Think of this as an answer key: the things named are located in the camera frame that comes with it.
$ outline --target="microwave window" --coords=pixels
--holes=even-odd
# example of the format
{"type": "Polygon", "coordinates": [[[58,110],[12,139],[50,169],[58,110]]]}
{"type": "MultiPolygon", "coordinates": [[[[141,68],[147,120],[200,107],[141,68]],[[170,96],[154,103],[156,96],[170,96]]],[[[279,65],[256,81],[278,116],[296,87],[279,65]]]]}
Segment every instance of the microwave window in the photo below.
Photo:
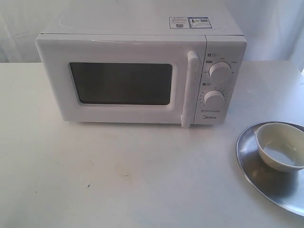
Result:
{"type": "Polygon", "coordinates": [[[80,102],[84,104],[167,105],[170,64],[70,63],[80,102]]]}

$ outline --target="microwave oven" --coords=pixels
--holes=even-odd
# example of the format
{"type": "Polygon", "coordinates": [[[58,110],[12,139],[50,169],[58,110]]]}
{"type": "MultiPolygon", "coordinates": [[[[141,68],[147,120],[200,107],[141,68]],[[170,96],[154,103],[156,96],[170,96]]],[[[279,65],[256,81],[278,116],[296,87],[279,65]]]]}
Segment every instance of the microwave oven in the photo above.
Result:
{"type": "Polygon", "coordinates": [[[219,124],[246,40],[217,0],[75,0],[36,39],[72,122],[219,124]]]}

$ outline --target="dial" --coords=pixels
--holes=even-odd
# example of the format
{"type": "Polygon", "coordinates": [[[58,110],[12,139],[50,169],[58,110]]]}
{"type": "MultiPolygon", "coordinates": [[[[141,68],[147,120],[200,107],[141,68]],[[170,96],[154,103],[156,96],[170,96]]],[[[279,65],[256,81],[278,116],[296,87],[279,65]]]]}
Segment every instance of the dial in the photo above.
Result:
{"type": "Polygon", "coordinates": [[[232,79],[232,70],[228,63],[218,62],[210,67],[209,75],[216,83],[225,83],[232,79]]]}
{"type": "Polygon", "coordinates": [[[204,96],[205,105],[210,109],[220,109],[224,102],[224,95],[218,90],[212,90],[204,96]]]}

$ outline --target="ceramic bowl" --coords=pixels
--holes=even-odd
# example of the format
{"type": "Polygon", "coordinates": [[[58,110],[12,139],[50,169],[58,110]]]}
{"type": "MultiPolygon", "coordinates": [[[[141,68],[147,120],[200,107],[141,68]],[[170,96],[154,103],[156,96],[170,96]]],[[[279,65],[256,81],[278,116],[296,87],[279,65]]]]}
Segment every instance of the ceramic bowl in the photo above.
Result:
{"type": "Polygon", "coordinates": [[[258,153],[270,167],[292,172],[304,168],[304,132],[284,123],[267,123],[256,132],[258,153]]]}

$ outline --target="white table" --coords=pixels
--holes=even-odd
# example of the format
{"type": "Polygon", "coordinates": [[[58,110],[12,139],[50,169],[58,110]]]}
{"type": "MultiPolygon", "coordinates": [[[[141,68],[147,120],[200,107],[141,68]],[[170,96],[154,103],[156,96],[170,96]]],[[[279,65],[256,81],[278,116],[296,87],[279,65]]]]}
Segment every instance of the white table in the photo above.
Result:
{"type": "Polygon", "coordinates": [[[304,78],[244,62],[219,126],[63,122],[40,63],[0,64],[1,228],[295,228],[243,175],[239,134],[304,125],[304,78]]]}

